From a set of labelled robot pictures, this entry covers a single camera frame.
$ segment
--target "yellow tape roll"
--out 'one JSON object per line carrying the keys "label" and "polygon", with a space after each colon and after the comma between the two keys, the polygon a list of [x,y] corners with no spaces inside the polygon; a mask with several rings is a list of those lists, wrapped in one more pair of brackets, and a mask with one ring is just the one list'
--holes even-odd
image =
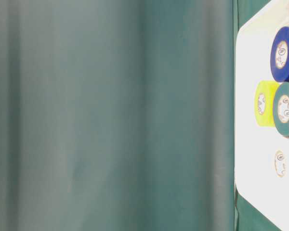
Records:
{"label": "yellow tape roll", "polygon": [[274,127],[273,102],[279,84],[275,81],[261,81],[255,96],[255,116],[259,126]]}

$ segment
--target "blue tape roll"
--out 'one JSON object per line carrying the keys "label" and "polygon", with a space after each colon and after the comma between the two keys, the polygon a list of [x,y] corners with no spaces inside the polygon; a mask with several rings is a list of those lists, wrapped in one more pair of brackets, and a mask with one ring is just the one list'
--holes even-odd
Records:
{"label": "blue tape roll", "polygon": [[271,72],[277,82],[289,82],[289,26],[282,27],[271,49]]}

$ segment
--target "green tablecloth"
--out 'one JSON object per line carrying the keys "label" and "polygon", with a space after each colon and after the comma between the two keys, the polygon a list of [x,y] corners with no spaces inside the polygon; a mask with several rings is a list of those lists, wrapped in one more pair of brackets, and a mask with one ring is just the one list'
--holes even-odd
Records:
{"label": "green tablecloth", "polygon": [[[244,25],[268,0],[234,0],[234,41],[239,28]],[[236,193],[237,231],[278,231],[264,215]]]}

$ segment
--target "white label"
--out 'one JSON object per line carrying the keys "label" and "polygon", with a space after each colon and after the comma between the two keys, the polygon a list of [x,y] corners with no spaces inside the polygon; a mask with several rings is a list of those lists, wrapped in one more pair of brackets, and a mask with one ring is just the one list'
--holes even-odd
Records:
{"label": "white label", "polygon": [[286,173],[286,157],[282,151],[276,152],[274,164],[277,175],[283,177]]}
{"label": "white label", "polygon": [[285,41],[281,41],[276,49],[275,61],[278,69],[285,66],[288,57],[288,45]]}
{"label": "white label", "polygon": [[261,93],[258,96],[258,112],[259,112],[259,114],[262,115],[264,113],[264,110],[265,110],[265,96],[263,93]]}
{"label": "white label", "polygon": [[289,121],[289,97],[287,95],[282,95],[278,101],[278,117],[282,123]]}

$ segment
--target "green surface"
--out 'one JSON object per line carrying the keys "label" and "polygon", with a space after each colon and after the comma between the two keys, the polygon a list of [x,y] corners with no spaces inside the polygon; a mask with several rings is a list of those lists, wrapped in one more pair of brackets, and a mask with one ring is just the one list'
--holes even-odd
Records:
{"label": "green surface", "polygon": [[0,0],[0,231],[233,230],[228,0]]}
{"label": "green surface", "polygon": [[[255,15],[268,0],[234,0],[234,39],[238,29]],[[264,215],[236,193],[237,231],[278,231]]]}

